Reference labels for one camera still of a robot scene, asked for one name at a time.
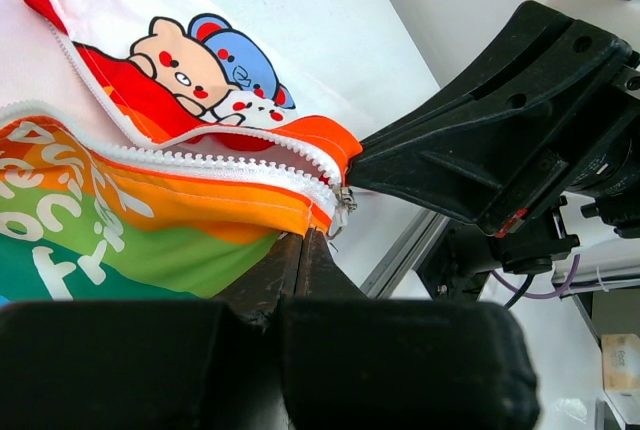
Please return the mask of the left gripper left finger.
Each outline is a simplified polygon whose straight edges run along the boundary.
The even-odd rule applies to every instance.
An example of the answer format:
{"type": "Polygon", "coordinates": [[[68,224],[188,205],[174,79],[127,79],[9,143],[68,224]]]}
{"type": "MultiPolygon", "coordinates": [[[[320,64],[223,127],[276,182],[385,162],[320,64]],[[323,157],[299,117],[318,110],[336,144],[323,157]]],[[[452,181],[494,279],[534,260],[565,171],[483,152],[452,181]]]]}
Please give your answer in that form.
{"type": "Polygon", "coordinates": [[[20,302],[1,312],[5,429],[288,429],[269,327],[302,240],[215,300],[20,302]]]}

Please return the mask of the rainbow hooded kids jacket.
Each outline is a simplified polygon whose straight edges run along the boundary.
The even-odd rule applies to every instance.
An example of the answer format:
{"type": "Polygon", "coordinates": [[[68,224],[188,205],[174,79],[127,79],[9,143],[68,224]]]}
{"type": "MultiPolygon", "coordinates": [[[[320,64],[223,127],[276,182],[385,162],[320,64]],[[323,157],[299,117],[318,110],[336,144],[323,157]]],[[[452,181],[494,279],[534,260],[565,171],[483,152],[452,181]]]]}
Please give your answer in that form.
{"type": "Polygon", "coordinates": [[[211,298],[361,150],[212,0],[1,0],[1,301],[211,298]]]}

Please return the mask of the cardboard box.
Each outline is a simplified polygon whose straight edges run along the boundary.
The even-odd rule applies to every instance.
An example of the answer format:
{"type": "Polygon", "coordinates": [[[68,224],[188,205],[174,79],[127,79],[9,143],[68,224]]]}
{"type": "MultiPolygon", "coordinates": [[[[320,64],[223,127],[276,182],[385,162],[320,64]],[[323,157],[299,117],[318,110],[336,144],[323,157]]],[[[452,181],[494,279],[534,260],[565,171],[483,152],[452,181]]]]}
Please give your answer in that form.
{"type": "Polygon", "coordinates": [[[601,338],[604,389],[614,392],[639,390],[639,336],[605,334],[601,338]]]}

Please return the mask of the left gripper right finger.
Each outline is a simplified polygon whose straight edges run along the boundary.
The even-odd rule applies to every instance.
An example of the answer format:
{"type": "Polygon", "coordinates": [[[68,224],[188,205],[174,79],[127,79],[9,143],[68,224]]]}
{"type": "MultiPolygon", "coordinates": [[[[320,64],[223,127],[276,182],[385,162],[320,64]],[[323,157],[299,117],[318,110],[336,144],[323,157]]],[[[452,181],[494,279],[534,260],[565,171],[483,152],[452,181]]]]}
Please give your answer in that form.
{"type": "Polygon", "coordinates": [[[370,299],[309,231],[278,308],[284,402],[298,429],[532,429],[537,375],[490,302],[370,299]]]}

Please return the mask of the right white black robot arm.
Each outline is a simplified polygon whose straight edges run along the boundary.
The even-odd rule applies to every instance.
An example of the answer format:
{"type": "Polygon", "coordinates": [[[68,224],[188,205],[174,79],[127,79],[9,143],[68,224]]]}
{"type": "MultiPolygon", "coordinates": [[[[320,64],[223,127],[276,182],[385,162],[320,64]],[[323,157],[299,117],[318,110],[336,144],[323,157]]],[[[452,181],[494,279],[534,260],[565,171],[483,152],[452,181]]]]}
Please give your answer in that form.
{"type": "Polygon", "coordinates": [[[441,89],[367,137],[351,184],[435,212],[436,299],[494,268],[639,282],[639,0],[391,0],[441,89]]]}

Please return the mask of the aluminium table frame rail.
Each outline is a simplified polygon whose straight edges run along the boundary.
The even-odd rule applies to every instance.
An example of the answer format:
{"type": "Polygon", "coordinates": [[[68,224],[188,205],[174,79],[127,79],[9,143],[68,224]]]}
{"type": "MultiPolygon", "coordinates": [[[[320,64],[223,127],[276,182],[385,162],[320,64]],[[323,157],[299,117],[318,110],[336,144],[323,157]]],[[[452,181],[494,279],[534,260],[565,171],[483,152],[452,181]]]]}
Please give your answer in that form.
{"type": "Polygon", "coordinates": [[[449,219],[429,210],[419,211],[408,227],[360,285],[369,298],[388,298],[410,270],[416,271],[436,248],[449,219]]]}

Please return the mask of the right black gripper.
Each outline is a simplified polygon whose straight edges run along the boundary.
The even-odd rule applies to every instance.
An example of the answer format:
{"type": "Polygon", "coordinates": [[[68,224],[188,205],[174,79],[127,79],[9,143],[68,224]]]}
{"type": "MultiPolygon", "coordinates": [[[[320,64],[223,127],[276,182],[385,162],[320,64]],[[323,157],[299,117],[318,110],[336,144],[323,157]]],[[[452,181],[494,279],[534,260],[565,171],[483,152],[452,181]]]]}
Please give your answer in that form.
{"type": "Polygon", "coordinates": [[[546,272],[578,248],[565,192],[594,200],[583,218],[639,239],[632,46],[541,3],[522,3],[459,76],[362,146],[349,184],[500,237],[489,248],[508,272],[546,272]]]}

